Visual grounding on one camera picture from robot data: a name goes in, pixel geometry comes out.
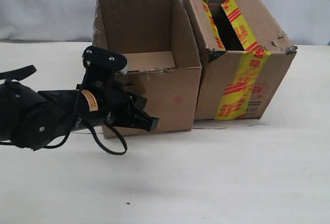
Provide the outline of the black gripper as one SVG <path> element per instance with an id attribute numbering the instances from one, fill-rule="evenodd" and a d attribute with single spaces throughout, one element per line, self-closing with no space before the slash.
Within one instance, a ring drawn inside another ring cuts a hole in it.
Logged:
<path id="1" fill-rule="evenodd" d="M 77 85 L 80 91 L 77 104 L 77 128 L 99 126 L 134 128 L 151 132 L 156 129 L 159 118 L 145 112 L 135 112 L 134 104 L 144 109 L 147 99 L 124 90 L 116 80 L 105 84 L 87 80 Z"/>

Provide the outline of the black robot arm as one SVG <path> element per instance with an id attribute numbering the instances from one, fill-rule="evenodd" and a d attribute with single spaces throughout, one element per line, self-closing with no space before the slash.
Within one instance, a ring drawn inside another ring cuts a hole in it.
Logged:
<path id="1" fill-rule="evenodd" d="M 117 81 L 110 93 L 91 83 L 77 85 L 75 90 L 34 91 L 17 82 L 1 84 L 1 144 L 39 149 L 62 146 L 73 131 L 88 129 L 99 147 L 116 155 L 98 138 L 95 127 L 106 126 L 127 143 L 120 128 L 154 131 L 157 117 L 145 113 L 146 98 L 126 91 Z"/>

